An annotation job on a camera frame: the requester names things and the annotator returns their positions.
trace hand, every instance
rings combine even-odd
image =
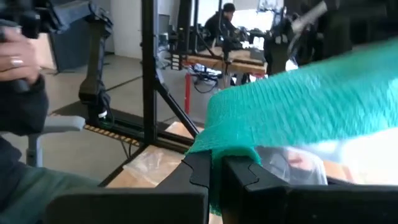
[[[16,28],[3,29],[6,42],[0,43],[0,82],[23,78],[30,85],[34,84],[40,67],[33,45]]]

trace ring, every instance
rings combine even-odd
[[[23,65],[24,61],[20,57],[14,56],[14,57],[11,57],[10,63],[14,68],[16,68],[16,67],[20,67],[21,65]]]

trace person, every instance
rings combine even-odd
[[[226,3],[223,6],[222,10],[222,16],[221,16],[221,23],[219,24],[220,21],[220,13],[216,12],[214,16],[209,18],[205,24],[205,28],[210,32],[210,36],[205,39],[207,43],[213,42],[216,37],[218,30],[220,28],[220,31],[222,31],[221,34],[225,34],[227,32],[235,32],[236,28],[234,25],[232,25],[232,18],[234,17],[235,13],[235,5],[233,3]]]
[[[34,47],[17,29],[4,27],[0,43],[0,133],[19,136],[41,132],[49,102],[39,74]],[[24,79],[30,90],[23,93],[3,88]],[[92,180],[19,162],[21,152],[0,137],[0,223],[40,223],[46,206],[64,190],[96,187]]]

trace gray office chair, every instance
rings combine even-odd
[[[67,131],[81,131],[85,126],[85,119],[79,116],[49,116],[45,120],[44,129],[40,134],[28,136],[26,149],[26,164],[32,167],[43,166],[43,148],[40,137],[50,133],[64,133]]]

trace chair armrest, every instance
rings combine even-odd
[[[81,131],[84,126],[85,119],[79,116],[49,116],[41,134]]]

